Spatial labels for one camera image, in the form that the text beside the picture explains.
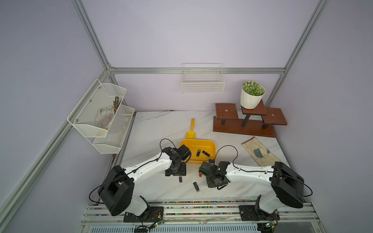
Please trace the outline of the black silver swivel usb drive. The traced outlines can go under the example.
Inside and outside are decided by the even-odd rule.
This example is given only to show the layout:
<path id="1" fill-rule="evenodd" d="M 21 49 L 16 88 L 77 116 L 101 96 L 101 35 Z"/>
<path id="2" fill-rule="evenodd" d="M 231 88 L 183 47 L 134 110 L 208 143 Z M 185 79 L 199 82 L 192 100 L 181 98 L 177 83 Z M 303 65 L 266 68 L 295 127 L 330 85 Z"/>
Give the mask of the black silver swivel usb drive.
<path id="1" fill-rule="evenodd" d="M 193 186 L 194 186 L 196 192 L 200 191 L 199 186 L 198 186 L 198 184 L 196 182 L 193 183 Z"/>

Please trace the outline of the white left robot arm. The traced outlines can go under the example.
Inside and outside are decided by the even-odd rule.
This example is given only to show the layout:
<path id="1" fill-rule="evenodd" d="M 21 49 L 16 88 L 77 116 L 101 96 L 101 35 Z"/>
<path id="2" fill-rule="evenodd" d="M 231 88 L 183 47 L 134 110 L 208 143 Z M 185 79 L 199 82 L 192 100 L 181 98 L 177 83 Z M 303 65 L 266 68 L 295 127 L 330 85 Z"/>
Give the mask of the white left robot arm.
<path id="1" fill-rule="evenodd" d="M 186 145 L 179 148 L 166 147 L 153 158 L 138 165 L 113 167 L 104 182 L 98 187 L 98 195 L 112 216 L 129 212 L 136 216 L 149 208 L 142 197 L 134 197 L 135 185 L 163 172 L 167 176 L 186 176 L 186 163 L 191 151 Z"/>

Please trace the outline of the black usb flash drive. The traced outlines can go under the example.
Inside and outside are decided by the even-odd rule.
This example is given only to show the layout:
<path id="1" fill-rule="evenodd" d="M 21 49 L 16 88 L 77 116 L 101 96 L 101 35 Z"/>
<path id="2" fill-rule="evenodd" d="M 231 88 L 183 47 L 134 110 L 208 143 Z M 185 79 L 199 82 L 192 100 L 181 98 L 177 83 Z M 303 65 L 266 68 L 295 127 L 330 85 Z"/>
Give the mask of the black usb flash drive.
<path id="1" fill-rule="evenodd" d="M 210 154 L 208 153 L 208 152 L 206 152 L 206 151 L 202 151 L 202 153 L 204 154 L 204 155 L 206 155 L 207 157 L 210 157 Z"/>

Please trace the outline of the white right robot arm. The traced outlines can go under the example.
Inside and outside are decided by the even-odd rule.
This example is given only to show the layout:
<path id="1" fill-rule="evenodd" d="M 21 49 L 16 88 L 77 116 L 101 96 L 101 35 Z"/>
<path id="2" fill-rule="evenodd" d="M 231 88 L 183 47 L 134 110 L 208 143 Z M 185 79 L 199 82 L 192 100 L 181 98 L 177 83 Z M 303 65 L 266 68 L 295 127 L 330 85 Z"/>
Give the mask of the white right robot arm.
<path id="1" fill-rule="evenodd" d="M 219 162 L 218 165 L 203 162 L 199 173 L 207 179 L 209 188 L 221 189 L 232 182 L 254 183 L 270 188 L 256 201 L 260 213 L 272 214 L 278 208 L 301 209 L 304 206 L 304 179 L 283 162 L 273 166 L 251 167 Z"/>

